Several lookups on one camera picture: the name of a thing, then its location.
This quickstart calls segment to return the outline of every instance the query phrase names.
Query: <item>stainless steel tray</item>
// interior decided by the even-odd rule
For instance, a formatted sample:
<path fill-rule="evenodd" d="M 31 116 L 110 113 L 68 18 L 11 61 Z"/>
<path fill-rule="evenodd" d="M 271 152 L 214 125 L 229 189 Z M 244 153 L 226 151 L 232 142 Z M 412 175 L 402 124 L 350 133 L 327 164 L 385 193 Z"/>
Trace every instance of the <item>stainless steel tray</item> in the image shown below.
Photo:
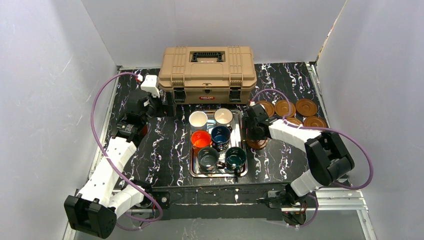
<path fill-rule="evenodd" d="M 216 110 L 200 110 L 204 112 L 207 115 L 208 119 L 214 119 L 214 113 Z M 242 112 L 236 109 L 232 109 L 232 116 L 233 116 L 233 124 L 232 124 L 232 132 L 231 132 L 231 138 L 229 142 L 228 148 L 231 147 L 239 147 L 244 150 L 246 150 L 245 143 L 242 139 L 242 130 L 243 130 L 243 115 Z M 195 156 L 193 152 L 192 142 L 190 141 L 190 174 L 195 178 L 223 178 L 223 177 L 235 177 L 234 171 L 228 170 L 226 168 L 224 169 L 217 169 L 213 172 L 204 172 L 200 169 L 198 164 L 197 156 Z M 224 162 L 225 160 L 225 152 L 220 152 L 219 154 L 219 161 Z M 244 167 L 240 170 L 239 177 L 243 177 L 248 173 L 248 161 L 246 160 L 246 163 L 244 164 Z"/>

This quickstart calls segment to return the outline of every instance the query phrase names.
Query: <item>marble pattern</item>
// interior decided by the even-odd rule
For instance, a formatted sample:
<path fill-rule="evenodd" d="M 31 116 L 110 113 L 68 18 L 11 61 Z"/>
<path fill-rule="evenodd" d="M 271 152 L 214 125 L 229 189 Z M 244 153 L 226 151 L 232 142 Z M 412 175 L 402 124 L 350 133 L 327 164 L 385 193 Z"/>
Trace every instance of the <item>marble pattern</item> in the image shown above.
<path fill-rule="evenodd" d="M 262 89 L 277 89 L 282 91 L 289 100 L 307 98 L 318 105 L 317 116 L 324 118 L 321 106 L 316 96 L 304 62 L 255 64 L 257 85 L 251 93 L 253 97 Z M 158 75 L 159 69 L 136 69 L 136 74 Z M 108 125 L 110 137 L 112 126 L 124 112 L 128 93 L 140 87 L 134 77 L 125 76 L 118 80 L 113 102 L 112 114 Z M 256 101 L 266 100 L 275 104 L 282 97 L 275 92 L 265 92 Z M 140 179 L 150 182 L 154 187 L 184 187 L 184 186 L 220 186 L 235 184 L 233 177 L 194 178 L 189 173 L 190 167 L 190 136 L 188 134 L 188 118 L 196 110 L 229 108 L 246 109 L 245 105 L 228 104 L 189 104 L 178 105 L 175 119 L 157 117 L 150 120 L 148 134 L 143 139 L 134 156 L 124 168 L 124 174 L 130 179 Z M 270 140 L 262 150 L 247 148 L 248 173 L 238 179 L 238 184 L 287 183 L 299 177 L 308 169 L 305 154 L 293 146 Z M 123 181 L 118 181 L 120 188 Z"/>

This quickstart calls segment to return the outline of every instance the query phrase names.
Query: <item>robotic arm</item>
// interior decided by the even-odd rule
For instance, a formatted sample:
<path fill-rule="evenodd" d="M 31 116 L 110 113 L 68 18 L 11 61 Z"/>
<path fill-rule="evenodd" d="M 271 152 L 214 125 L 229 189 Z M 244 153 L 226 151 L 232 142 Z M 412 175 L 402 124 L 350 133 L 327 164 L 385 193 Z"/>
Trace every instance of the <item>robotic arm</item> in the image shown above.
<path fill-rule="evenodd" d="M 249 118 L 247 138 L 280 140 L 306 153 L 309 170 L 287 184 L 285 192 L 276 199 L 288 205 L 299 202 L 306 194 L 329 186 L 355 167 L 345 144 L 338 133 L 307 130 L 288 126 L 284 120 L 268 117 L 260 104 L 247 109 Z"/>
<path fill-rule="evenodd" d="M 155 75 L 146 76 L 140 89 L 129 94 L 125 112 L 112 130 L 106 149 L 119 171 L 124 170 L 124 166 L 147 134 L 150 118 L 175 116 L 172 96 L 167 94 L 166 98 L 169 105 L 162 103 Z M 76 196 L 69 195 L 66 198 L 64 208 L 72 229 L 105 239 L 112 233 L 117 218 L 132 206 L 148 200 L 131 185 L 112 196 L 118 177 L 103 157 Z M 138 181 L 135 184 L 143 190 L 150 187 L 146 182 Z"/>

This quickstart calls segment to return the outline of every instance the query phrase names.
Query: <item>beige toolbox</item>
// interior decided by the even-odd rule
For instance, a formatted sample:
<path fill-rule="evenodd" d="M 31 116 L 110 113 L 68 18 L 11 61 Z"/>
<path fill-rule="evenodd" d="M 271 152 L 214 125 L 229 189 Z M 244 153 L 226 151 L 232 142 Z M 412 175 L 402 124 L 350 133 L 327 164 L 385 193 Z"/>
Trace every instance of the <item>beige toolbox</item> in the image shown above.
<path fill-rule="evenodd" d="M 256 81 L 248 46 L 168 47 L 159 72 L 177 104 L 247 104 Z"/>

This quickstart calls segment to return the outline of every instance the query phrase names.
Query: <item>blue mug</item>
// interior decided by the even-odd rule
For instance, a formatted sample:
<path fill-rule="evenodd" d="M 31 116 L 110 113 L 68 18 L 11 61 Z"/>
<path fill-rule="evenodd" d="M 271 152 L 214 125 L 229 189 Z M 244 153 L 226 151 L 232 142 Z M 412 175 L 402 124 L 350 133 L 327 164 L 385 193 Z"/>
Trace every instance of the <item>blue mug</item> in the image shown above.
<path fill-rule="evenodd" d="M 218 152 L 223 152 L 228 148 L 231 139 L 231 131 L 226 126 L 216 126 L 210 133 L 212 137 L 212 147 Z"/>

